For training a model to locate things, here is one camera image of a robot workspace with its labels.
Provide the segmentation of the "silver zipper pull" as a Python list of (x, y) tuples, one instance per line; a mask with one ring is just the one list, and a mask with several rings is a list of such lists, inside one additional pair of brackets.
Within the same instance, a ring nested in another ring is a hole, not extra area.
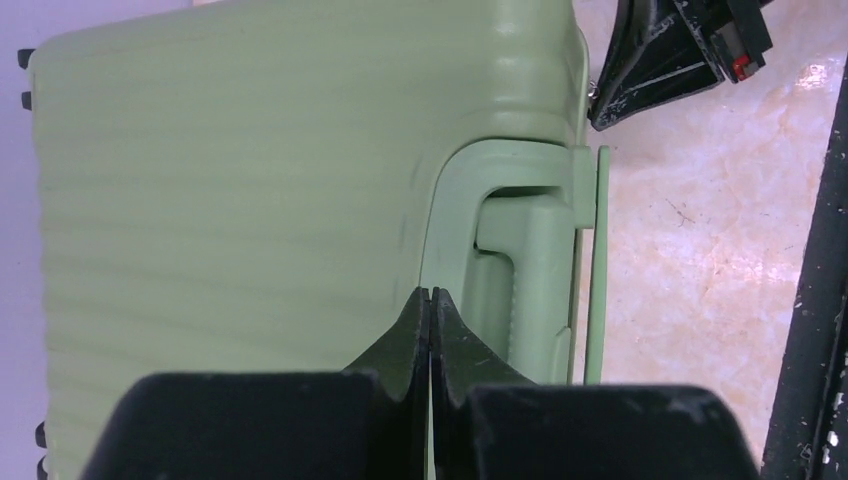
[(593, 105), (599, 97), (599, 87), (595, 80), (590, 79), (587, 87), (588, 104)]

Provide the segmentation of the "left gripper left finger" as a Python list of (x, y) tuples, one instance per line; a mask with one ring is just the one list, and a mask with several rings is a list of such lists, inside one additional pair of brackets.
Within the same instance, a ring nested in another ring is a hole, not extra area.
[(430, 295), (337, 371), (157, 373), (118, 402), (86, 479), (424, 479)]

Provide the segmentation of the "green suitcase blue lining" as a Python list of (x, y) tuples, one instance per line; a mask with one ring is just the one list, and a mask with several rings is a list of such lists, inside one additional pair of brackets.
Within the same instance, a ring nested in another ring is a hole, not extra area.
[(417, 286), (540, 383), (574, 375), (596, 219), (569, 1), (223, 1), (21, 49), (48, 408), (76, 479), (156, 372), (349, 364)]

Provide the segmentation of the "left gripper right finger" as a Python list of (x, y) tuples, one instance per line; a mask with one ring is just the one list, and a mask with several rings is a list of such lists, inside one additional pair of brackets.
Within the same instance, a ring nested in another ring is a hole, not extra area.
[(694, 385), (543, 385), (499, 358), (434, 291), (439, 479), (754, 479), (725, 403)]

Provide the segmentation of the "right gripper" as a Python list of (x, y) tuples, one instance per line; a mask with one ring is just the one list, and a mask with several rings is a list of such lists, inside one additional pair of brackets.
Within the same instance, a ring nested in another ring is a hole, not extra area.
[(643, 111), (738, 83), (766, 65), (770, 1), (620, 1), (588, 120), (606, 130)]

